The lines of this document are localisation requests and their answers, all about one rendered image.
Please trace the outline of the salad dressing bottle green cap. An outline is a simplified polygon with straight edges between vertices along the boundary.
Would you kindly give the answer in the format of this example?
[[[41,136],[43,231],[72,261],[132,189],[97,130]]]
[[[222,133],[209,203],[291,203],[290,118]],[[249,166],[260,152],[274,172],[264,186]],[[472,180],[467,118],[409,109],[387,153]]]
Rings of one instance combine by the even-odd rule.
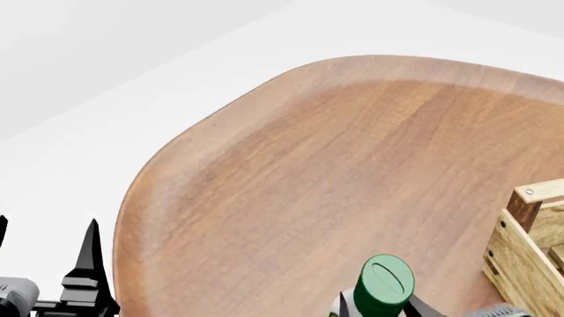
[[[348,289],[351,317],[405,317],[404,306],[413,294],[415,279],[410,266],[391,254],[378,254],[362,266],[356,285]],[[328,317],[339,317],[339,295]]]

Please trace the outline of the large wooden tray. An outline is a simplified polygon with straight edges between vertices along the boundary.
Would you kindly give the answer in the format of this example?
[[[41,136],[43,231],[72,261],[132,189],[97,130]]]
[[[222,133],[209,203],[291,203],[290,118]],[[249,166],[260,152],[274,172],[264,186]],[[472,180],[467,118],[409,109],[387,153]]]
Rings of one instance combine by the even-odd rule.
[[[564,79],[424,57],[289,70],[144,166],[115,228],[122,317],[327,317],[375,254],[441,313],[481,271],[514,187],[564,178]]]

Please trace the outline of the wooden slatted crate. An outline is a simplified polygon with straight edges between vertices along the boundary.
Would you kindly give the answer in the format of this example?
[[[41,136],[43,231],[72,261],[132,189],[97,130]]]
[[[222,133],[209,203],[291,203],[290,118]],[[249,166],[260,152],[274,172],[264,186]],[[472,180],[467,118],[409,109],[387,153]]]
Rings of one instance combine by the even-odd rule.
[[[515,187],[484,261],[506,302],[534,317],[564,317],[564,179]]]

